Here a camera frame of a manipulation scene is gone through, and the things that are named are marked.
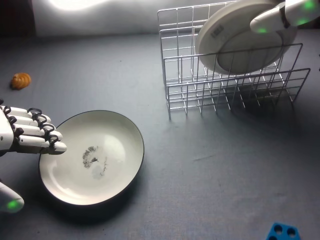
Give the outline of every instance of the orange pastry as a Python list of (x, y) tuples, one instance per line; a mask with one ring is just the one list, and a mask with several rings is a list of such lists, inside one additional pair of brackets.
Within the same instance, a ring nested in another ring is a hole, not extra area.
[(29, 74), (21, 72), (16, 73), (11, 80), (11, 87), (13, 89), (23, 89), (31, 83), (31, 77)]

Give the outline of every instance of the white plate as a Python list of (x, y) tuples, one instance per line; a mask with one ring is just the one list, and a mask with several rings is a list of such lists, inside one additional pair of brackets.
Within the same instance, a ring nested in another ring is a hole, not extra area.
[(271, 48), (268, 50), (201, 56), (204, 66), (216, 73), (244, 74), (257, 71), (278, 60), (292, 44), (296, 27), (271, 32), (255, 33), (250, 30), (250, 22), (260, 13), (274, 8), (277, 0), (238, 0), (213, 14), (201, 28), (195, 43), (197, 54), (222, 53), (236, 50)]
[(137, 126), (112, 111), (88, 111), (63, 122), (57, 130), (67, 151), (40, 156), (40, 176), (56, 198), (93, 205), (122, 192), (137, 175), (145, 146)]

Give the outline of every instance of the gray table surface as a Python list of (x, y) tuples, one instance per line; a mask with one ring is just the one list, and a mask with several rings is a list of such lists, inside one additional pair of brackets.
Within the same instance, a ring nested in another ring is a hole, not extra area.
[[(262, 240), (274, 222), (320, 236), (320, 31), (301, 30), (297, 68), (311, 68), (294, 110), (168, 112), (157, 35), (2, 39), (0, 96), (55, 125), (81, 112), (130, 118), (145, 142), (139, 175), (116, 201), (81, 210), (42, 186), (38, 155), (7, 153), (0, 178), (25, 200), (0, 216), (1, 240)], [(32, 84), (8, 88), (13, 74)]]

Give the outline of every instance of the dish rack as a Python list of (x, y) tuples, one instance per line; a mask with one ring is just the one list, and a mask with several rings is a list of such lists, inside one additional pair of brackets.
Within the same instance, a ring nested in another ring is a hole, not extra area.
[[(296, 101), (310, 72), (310, 68), (294, 69), (302, 43), (196, 54), (195, 42), (201, 27), (211, 15), (230, 3), (233, 1), (158, 11), (163, 84), (170, 119), (175, 110), (184, 110), (188, 115), (190, 109), (199, 109), (202, 114), (207, 106), (213, 106), (217, 112), (223, 106), (232, 110), (235, 103), (246, 108), (252, 103), (260, 107), (271, 102), (275, 107), (281, 99)], [(228, 54), (233, 58), (236, 53), (246, 52), (250, 62), (250, 56), (257, 51), (266, 50), (268, 54), (274, 48), (280, 49), (279, 60), (258, 71), (238, 75), (230, 73), (232, 60), (229, 74), (212, 71), (199, 60), (201, 56), (212, 56), (216, 63), (219, 55)]]

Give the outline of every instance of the blue block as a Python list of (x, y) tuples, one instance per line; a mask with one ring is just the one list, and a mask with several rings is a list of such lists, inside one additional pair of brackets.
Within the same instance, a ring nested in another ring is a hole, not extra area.
[(275, 222), (266, 240), (301, 240), (298, 229)]

